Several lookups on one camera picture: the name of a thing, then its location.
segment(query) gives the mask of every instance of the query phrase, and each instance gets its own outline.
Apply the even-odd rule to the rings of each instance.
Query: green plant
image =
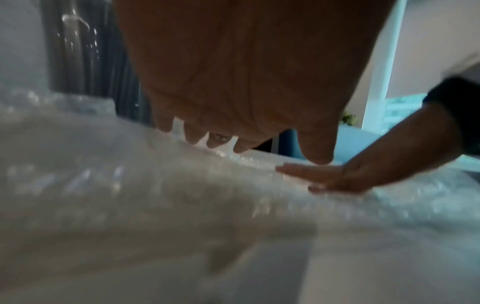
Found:
[[[349,114],[347,111],[343,113],[343,117],[341,118],[340,122],[344,125],[353,126],[357,121],[357,117],[353,114]]]

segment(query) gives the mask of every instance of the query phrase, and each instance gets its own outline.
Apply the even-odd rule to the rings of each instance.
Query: dark cuff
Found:
[[[448,78],[423,102],[442,104],[460,128],[465,154],[480,154],[480,85],[461,77]]]

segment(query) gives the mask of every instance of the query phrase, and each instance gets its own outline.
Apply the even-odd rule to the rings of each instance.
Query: hand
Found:
[[[239,136],[241,153],[296,129],[304,156],[325,164],[393,3],[116,0],[115,10],[160,130],[178,117],[188,142]]]
[[[286,164],[277,171],[309,180],[313,193],[363,192],[435,169],[462,154],[459,127],[442,105],[431,103],[399,123],[343,166]]]

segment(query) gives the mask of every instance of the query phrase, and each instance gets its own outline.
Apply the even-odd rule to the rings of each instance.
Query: plastic sheet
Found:
[[[111,102],[15,92],[0,103],[0,290],[261,240],[480,219],[461,172],[312,196],[251,159],[105,115]]]

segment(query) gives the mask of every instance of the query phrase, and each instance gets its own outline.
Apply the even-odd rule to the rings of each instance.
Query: black plastic wrapped object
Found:
[[[142,92],[122,41],[112,4],[105,0],[41,0],[49,88],[110,97],[116,113],[151,125]]]

